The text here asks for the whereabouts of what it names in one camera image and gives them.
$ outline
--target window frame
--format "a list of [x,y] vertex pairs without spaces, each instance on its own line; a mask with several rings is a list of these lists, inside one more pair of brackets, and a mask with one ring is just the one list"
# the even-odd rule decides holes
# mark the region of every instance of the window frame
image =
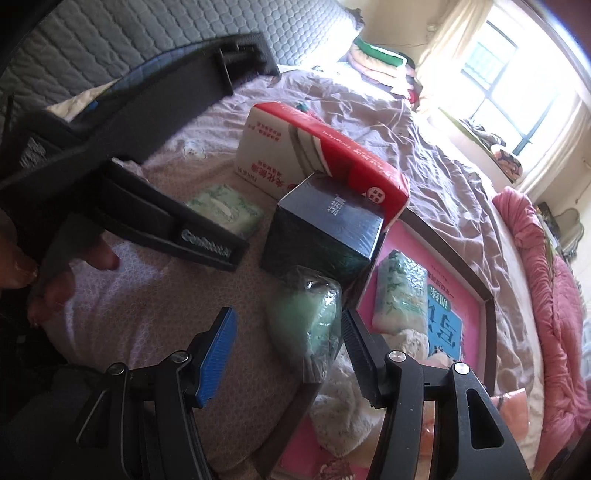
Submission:
[[488,88],[485,88],[484,86],[482,86],[480,84],[480,82],[478,82],[472,75],[470,75],[470,73],[467,72],[466,69],[465,69],[467,62],[464,64],[464,66],[462,67],[462,75],[464,75],[464,77],[466,77],[474,85],[476,85],[480,89],[480,91],[484,94],[484,98],[482,99],[482,101],[480,102],[480,104],[474,110],[474,113],[471,114],[471,116],[469,118],[470,118],[470,120],[473,120],[474,119],[474,116],[476,115],[476,113],[478,112],[478,110],[480,109],[480,107],[482,106],[482,104],[486,100],[488,100],[498,111],[500,111],[501,115],[503,115],[505,117],[505,119],[513,126],[513,128],[515,128],[515,131],[521,136],[521,142],[519,142],[519,144],[513,149],[513,155],[519,155],[521,153],[521,151],[525,148],[525,146],[528,143],[531,142],[531,138],[534,136],[534,134],[536,133],[536,131],[539,129],[539,127],[542,124],[542,122],[545,120],[546,116],[548,115],[548,112],[550,111],[550,109],[554,105],[554,101],[558,97],[558,92],[555,93],[554,97],[548,103],[548,105],[546,106],[546,109],[541,114],[540,118],[538,118],[538,121],[534,124],[534,126],[530,129],[530,131],[527,132],[527,133],[522,132],[521,129],[517,127],[517,125],[515,124],[515,122],[507,114],[507,112],[505,112],[505,110],[503,108],[501,108],[501,106],[492,97],[492,94],[494,93],[496,86],[499,84],[499,82],[501,81],[501,79],[502,79],[503,75],[505,74],[507,68],[509,67],[509,65],[511,64],[511,62],[513,61],[513,59],[515,58],[515,55],[517,54],[517,51],[519,50],[519,47],[505,33],[503,33],[500,28],[498,28],[490,20],[487,20],[486,23],[490,27],[492,27],[497,33],[499,33],[501,36],[503,36],[503,38],[506,39],[511,45],[513,45],[515,47],[515,50],[513,52],[513,55],[511,56],[511,58],[509,60],[507,60],[507,62],[505,62],[505,64],[503,65],[503,68],[497,74],[495,80],[493,80],[493,82],[490,84],[490,86]]

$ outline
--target finger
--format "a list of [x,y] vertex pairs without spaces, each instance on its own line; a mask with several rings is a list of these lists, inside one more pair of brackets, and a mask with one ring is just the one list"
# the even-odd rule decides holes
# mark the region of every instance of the finger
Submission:
[[23,288],[37,278],[37,264],[0,234],[0,288]]
[[74,296],[76,281],[74,274],[69,268],[54,279],[45,287],[44,300],[47,307],[53,312],[59,312],[66,305],[66,302]]
[[38,326],[48,320],[51,320],[53,312],[45,303],[43,297],[36,297],[29,305],[27,318],[33,326]]
[[119,257],[102,238],[98,244],[89,248],[81,256],[81,259],[97,270],[117,270],[119,268]]

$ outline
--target wrinkled bed sheet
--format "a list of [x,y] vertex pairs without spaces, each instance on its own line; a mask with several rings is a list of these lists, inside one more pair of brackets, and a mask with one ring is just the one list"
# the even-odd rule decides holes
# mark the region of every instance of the wrinkled bed sheet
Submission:
[[[265,211],[265,219],[235,273],[212,271],[136,246],[106,233],[121,257],[117,272],[73,264],[76,295],[62,315],[45,324],[49,338],[70,361],[105,370],[115,361],[130,368],[160,362],[206,330],[220,307],[238,311],[238,337],[217,396],[196,411],[210,463],[224,478],[254,478],[249,456],[285,411],[298,378],[275,356],[264,326],[262,297],[273,279],[258,268],[275,201],[234,175],[232,161],[252,105],[278,100],[305,102],[329,125],[404,172],[411,185],[410,208],[421,215],[478,273],[496,298],[498,390],[525,387],[530,402],[543,394],[531,303],[515,247],[489,202],[475,168],[452,160],[428,143],[410,110],[399,100],[356,93],[313,72],[260,77],[210,108],[165,145],[136,173],[181,201],[203,188],[227,183]],[[532,412],[530,434],[521,445],[531,466],[541,429]]]

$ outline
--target pink blanket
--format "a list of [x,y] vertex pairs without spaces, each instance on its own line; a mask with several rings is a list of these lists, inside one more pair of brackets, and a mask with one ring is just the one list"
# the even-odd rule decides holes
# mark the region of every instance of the pink blanket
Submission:
[[583,312],[573,274],[558,255],[553,272],[544,230],[528,197],[506,187],[492,203],[513,234],[530,287],[544,358],[544,425],[535,469],[543,471],[591,418],[580,375]]

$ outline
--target tissue box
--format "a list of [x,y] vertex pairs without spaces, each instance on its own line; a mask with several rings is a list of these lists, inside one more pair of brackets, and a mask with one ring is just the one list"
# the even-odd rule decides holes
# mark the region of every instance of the tissue box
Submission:
[[280,277],[302,265],[346,289],[371,263],[383,222],[380,205],[313,174],[277,204],[261,267]]
[[236,172],[279,200],[315,171],[381,205],[389,227],[408,203],[408,180],[396,168],[310,115],[278,102],[248,115]]

